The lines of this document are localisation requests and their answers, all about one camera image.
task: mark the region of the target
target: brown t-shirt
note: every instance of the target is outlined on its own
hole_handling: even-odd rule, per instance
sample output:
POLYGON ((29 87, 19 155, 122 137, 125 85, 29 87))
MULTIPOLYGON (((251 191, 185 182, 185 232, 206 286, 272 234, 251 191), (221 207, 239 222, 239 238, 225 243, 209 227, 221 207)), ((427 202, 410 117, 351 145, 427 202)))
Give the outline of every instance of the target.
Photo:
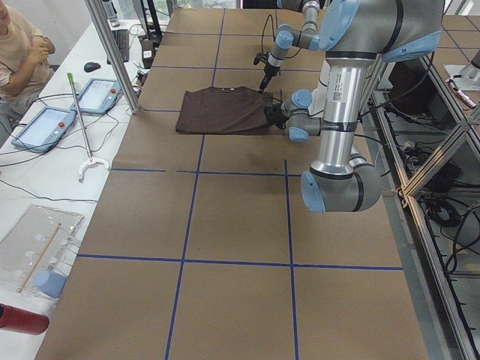
MULTIPOLYGON (((42 36, 41 31, 29 22, 20 12, 7 6, 10 14, 8 34, 0 36, 0 86, 10 82, 11 74, 16 73, 27 57, 27 49, 34 35, 42 36)), ((11 97, 2 92, 0 97, 13 101, 28 92, 31 88, 44 84, 52 75, 52 69, 37 64, 30 82, 18 97, 11 97)))
POLYGON ((264 107, 263 96, 244 86, 186 91, 176 130, 187 134, 232 134, 264 128, 264 107))

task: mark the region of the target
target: white table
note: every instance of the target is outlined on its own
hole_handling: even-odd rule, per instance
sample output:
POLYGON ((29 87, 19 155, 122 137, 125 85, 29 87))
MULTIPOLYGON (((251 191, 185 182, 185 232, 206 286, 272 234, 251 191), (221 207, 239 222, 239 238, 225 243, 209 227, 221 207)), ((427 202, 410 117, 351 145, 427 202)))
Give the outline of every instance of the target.
MULTIPOLYGON (((122 20, 120 28, 117 29, 130 29, 136 23, 137 21, 134 20, 122 20)), ((141 48, 137 37, 132 34, 136 34, 139 31, 141 30, 138 26, 134 26, 130 30, 130 61, 125 63, 133 83, 139 66, 141 66, 141 48)), ((116 78, 112 66, 107 64, 107 55, 93 24, 85 30, 85 33, 55 72, 55 75, 40 96, 71 94, 67 73, 73 74, 78 92, 92 77, 116 78), (101 68, 91 73, 86 73, 83 70, 86 62, 98 62, 101 64, 101 68)), ((48 98, 44 101, 48 106, 62 109, 70 108, 74 102, 71 96, 48 98)), ((25 114, 21 124, 28 123, 44 106, 45 104, 40 101, 34 103, 25 114)), ((115 127, 106 138, 101 149, 94 153, 94 156, 109 161, 111 165, 131 117, 131 111, 124 97, 109 111, 109 114, 116 120, 106 115, 99 119, 97 116, 84 115, 84 120, 87 124, 88 139, 93 150, 101 146, 105 136, 115 127)), ((76 132, 62 139, 58 146, 62 148, 84 146, 82 132, 78 131, 79 129, 80 122, 77 121, 68 130, 67 135, 74 131, 76 132)), ((13 135, 18 134, 20 130, 20 127, 15 129, 13 135)), ((88 158, 85 149, 78 147, 71 149, 54 148, 52 151, 32 161, 19 165, 5 166, 6 164, 25 161, 37 156, 29 151, 15 152, 18 149, 13 147, 10 141, 9 139, 0 149, 1 180, 24 188, 41 197, 98 200, 109 172, 103 166, 89 167, 84 173, 83 183, 79 183, 78 173, 80 165, 88 158)), ((94 202, 52 202, 45 199, 36 199, 21 190, 0 183, 0 239, 3 239, 8 234, 9 230, 32 204, 83 215, 84 220, 75 234, 80 241, 85 235, 96 206, 94 202)), ((46 315, 51 315, 56 305, 56 301, 53 300, 43 300, 17 294, 12 292, 11 288, 7 290, 5 285, 1 283, 0 302, 46 315)), ((33 359, 43 338, 43 335, 34 336, 0 329, 0 360, 33 359)))

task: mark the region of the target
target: tablet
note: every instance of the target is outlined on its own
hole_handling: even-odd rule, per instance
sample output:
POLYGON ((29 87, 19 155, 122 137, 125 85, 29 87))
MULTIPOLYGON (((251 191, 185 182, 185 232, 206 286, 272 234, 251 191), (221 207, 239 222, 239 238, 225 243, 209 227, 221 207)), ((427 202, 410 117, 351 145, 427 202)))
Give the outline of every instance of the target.
MULTIPOLYGON (((78 94, 80 110, 82 113, 103 115, 115 105, 120 91, 117 80, 90 79, 78 94)), ((75 103, 70 110, 77 110, 75 103)))
POLYGON ((45 106, 12 140, 12 145, 33 152, 48 152, 75 122, 77 113, 45 106))

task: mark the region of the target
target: red cylinder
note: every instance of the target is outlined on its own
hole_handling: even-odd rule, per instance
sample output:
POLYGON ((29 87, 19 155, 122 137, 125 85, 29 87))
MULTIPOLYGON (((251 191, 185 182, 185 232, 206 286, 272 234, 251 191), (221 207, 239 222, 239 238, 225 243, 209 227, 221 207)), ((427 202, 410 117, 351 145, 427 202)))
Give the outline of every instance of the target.
POLYGON ((47 330, 49 322, 45 315, 0 304, 0 329, 39 335, 47 330))

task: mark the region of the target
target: table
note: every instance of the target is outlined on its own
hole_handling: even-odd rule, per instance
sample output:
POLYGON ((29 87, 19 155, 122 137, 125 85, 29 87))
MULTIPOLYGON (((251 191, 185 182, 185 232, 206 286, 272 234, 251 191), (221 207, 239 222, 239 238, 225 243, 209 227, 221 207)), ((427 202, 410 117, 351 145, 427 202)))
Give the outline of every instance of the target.
MULTIPOLYGON (((185 90, 259 85, 268 14, 302 21, 173 13, 37 360, 428 359, 383 201, 304 207, 318 139, 175 132, 185 90)), ((317 85, 323 54, 295 60, 277 97, 317 85)))
MULTIPOLYGON (((121 20, 121 27, 130 29, 136 23, 137 21, 134 20, 121 20)), ((138 65, 141 64, 140 43, 137 37, 132 35, 137 33, 137 29, 140 30, 140 27, 134 26, 130 30, 130 40, 132 41, 130 61, 125 63, 127 72, 131 75, 132 80, 134 80, 139 70, 138 65)), ((73 74, 77 91, 80 91, 92 77, 115 79, 113 69, 110 65, 107 65, 106 59, 104 48, 98 39, 95 27, 91 24, 55 72, 55 75, 46 85, 40 96, 70 94, 70 96, 63 97, 46 97, 44 100, 49 106, 68 109, 73 103, 73 98, 71 97, 71 88, 68 83, 67 73, 71 72, 73 74), (83 65, 86 62, 98 62, 101 64, 101 69, 86 73, 83 71, 83 65)), ((25 114, 21 123, 28 123, 44 106, 40 101, 34 103, 25 114)), ((98 118, 84 116, 84 119, 88 126, 87 133, 91 148, 99 148, 105 140, 104 145, 95 153, 95 156, 107 159, 111 164, 118 151, 131 114, 128 111, 128 104, 124 98, 120 99, 109 114, 111 117, 103 116, 98 118)), ((84 145, 83 137, 79 129, 80 124, 77 121, 67 132, 67 135, 72 135, 66 136, 58 146, 67 148, 70 146, 84 145)), ((13 135, 18 134, 19 131, 20 128, 17 128, 13 132, 13 135)), ((25 188, 38 196, 55 199, 98 200, 109 174, 104 167, 96 166, 88 168, 85 171, 84 181, 80 184, 78 182, 78 171, 80 165, 87 159, 86 150, 82 148, 55 148, 44 156, 40 156, 30 162, 16 166, 5 166, 6 164, 25 161, 37 156, 27 151, 4 154, 16 150, 17 149, 10 144, 10 141, 7 141, 2 146, 0 150, 0 153, 3 154, 0 156, 0 171, 2 171, 0 179, 9 184, 25 188)), ((0 213, 2 214, 0 217, 0 239, 6 236, 27 208, 31 204, 35 204, 83 215, 84 220, 76 233, 76 237, 82 240, 96 206, 95 202, 51 202, 45 199, 35 199, 21 190, 8 187, 6 184, 0 184, 0 193, 0 213)), ((2 284, 0 284, 0 297, 2 302, 6 304, 50 316, 56 307, 55 301, 44 301, 39 298, 12 293, 3 289, 2 284)), ((0 347, 2 348, 0 359, 33 359, 43 337, 44 334, 31 336, 2 331, 0 336, 0 347)))

